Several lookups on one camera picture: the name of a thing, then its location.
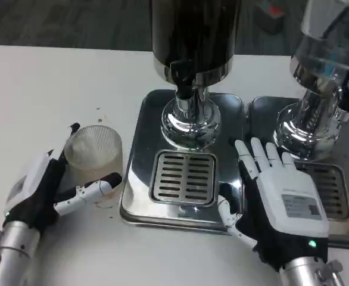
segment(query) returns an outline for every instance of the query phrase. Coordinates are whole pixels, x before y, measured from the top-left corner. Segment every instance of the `gray carpet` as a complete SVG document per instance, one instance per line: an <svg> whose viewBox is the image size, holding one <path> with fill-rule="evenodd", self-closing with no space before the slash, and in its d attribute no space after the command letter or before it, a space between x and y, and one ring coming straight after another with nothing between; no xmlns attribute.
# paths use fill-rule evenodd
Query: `gray carpet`
<svg viewBox="0 0 349 286"><path fill-rule="evenodd" d="M285 14L270 35L253 23L259 0L244 0L237 54L291 55L307 0L273 0ZM151 50L149 0L0 0L0 45Z"/></svg>

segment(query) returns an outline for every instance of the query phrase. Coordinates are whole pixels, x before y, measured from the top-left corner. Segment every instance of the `silver cylinder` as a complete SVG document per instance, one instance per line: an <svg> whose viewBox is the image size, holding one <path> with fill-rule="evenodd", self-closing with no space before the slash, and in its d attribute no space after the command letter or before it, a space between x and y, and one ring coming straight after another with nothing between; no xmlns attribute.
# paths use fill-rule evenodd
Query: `silver cylinder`
<svg viewBox="0 0 349 286"><path fill-rule="evenodd" d="M283 286L322 286L316 271L324 266L322 259L300 257L287 263L279 273Z"/></svg>
<svg viewBox="0 0 349 286"><path fill-rule="evenodd" d="M23 286L40 233L23 222L5 225L0 236L0 286Z"/></svg>

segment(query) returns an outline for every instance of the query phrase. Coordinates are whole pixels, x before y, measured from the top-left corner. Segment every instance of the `metal slot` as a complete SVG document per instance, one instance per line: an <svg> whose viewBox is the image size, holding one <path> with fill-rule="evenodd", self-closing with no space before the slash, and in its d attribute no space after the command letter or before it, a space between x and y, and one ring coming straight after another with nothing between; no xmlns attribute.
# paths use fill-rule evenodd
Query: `metal slot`
<svg viewBox="0 0 349 286"><path fill-rule="evenodd" d="M176 194L167 194L165 192L161 192L158 194L160 197L170 197L170 198L178 198L179 195L176 195Z"/></svg>
<svg viewBox="0 0 349 286"><path fill-rule="evenodd" d="M209 162L208 158L198 158L198 157L190 157L190 161L206 161Z"/></svg>
<svg viewBox="0 0 349 286"><path fill-rule="evenodd" d="M344 175L330 164L295 162L297 169L314 180L327 217L331 220L349 219L349 206Z"/></svg>
<svg viewBox="0 0 349 286"><path fill-rule="evenodd" d="M170 162L170 161L165 161L164 164L166 165L176 165L176 166L181 166L182 163L180 162Z"/></svg>
<svg viewBox="0 0 349 286"><path fill-rule="evenodd" d="M178 174L162 174L162 177L172 177L172 178L181 178L181 175Z"/></svg>
<svg viewBox="0 0 349 286"><path fill-rule="evenodd" d="M181 157L181 156L165 156L165 158L167 158L167 159L179 159L179 160L184 159L184 157Z"/></svg>
<svg viewBox="0 0 349 286"><path fill-rule="evenodd" d="M158 203L210 205L214 200L214 166L215 159L209 154L161 153L154 169L152 199Z"/></svg>
<svg viewBox="0 0 349 286"><path fill-rule="evenodd" d="M181 172L182 169L179 168L168 168L168 167L163 167L164 171L177 171L177 172Z"/></svg>
<svg viewBox="0 0 349 286"><path fill-rule="evenodd" d="M200 192L206 194L208 191L206 189L186 189L187 192Z"/></svg>
<svg viewBox="0 0 349 286"><path fill-rule="evenodd" d="M189 169L189 173L208 174L209 172L207 170Z"/></svg>
<svg viewBox="0 0 349 286"><path fill-rule="evenodd" d="M192 167L209 167L207 164L198 164L198 163L189 163L189 166Z"/></svg>

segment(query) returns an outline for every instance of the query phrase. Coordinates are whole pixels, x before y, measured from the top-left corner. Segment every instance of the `tabletop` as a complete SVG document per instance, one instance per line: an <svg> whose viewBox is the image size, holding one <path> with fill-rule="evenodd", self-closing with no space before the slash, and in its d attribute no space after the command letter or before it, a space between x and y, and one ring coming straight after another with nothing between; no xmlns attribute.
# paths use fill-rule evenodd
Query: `tabletop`
<svg viewBox="0 0 349 286"><path fill-rule="evenodd" d="M210 89L255 97L301 96L289 57L235 55L233 69ZM173 89L153 68L151 52L0 46L0 227L7 194L22 167L54 148L68 125L105 124L123 141L124 166L141 101ZM330 249L344 265L349 250ZM280 285L279 275L232 237L138 228L110 208L87 206L46 232L31 285Z"/></svg>

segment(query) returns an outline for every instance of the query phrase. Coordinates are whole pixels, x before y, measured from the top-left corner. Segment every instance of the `clear plastic cup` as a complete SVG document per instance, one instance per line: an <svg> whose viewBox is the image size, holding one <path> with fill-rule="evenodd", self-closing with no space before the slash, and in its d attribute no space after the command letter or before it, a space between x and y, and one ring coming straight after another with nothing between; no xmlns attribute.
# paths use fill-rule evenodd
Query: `clear plastic cup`
<svg viewBox="0 0 349 286"><path fill-rule="evenodd" d="M112 172L123 176L123 152L120 135L104 125L79 129L66 143L64 154L69 163L70 183L83 186ZM106 197L111 198L120 185Z"/></svg>

